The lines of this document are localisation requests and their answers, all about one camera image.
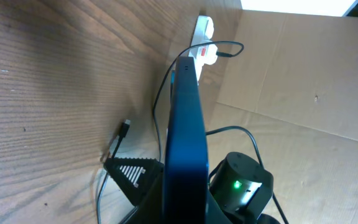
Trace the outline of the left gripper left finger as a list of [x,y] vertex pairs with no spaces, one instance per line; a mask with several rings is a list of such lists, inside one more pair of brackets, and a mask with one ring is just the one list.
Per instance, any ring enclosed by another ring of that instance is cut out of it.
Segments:
[[140,205],[134,207],[119,224],[161,224],[162,174],[160,174]]

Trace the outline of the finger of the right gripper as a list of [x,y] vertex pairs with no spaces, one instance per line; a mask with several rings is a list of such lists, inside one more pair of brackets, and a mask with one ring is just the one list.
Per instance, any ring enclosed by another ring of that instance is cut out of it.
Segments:
[[109,158],[104,168],[133,206],[140,205],[163,172],[164,165],[156,159]]

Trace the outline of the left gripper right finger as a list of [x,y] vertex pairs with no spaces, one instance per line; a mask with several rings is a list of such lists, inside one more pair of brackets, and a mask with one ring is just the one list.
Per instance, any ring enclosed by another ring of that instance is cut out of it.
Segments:
[[206,224],[232,224],[212,195],[208,196],[206,209]]

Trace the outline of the Galaxy smartphone blue screen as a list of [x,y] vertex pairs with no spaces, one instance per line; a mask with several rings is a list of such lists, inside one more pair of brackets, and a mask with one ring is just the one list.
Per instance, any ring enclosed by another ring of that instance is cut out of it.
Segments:
[[208,147],[192,57],[178,57],[170,107],[162,193],[164,223],[204,223]]

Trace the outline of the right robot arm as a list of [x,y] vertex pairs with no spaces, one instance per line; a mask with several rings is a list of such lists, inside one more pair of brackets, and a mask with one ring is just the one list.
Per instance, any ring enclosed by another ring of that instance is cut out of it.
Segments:
[[[104,163],[108,175],[134,206],[122,223],[163,223],[164,165],[155,159],[115,158]],[[230,152],[212,171],[207,223],[277,223],[263,210],[273,195],[273,176],[253,158]]]

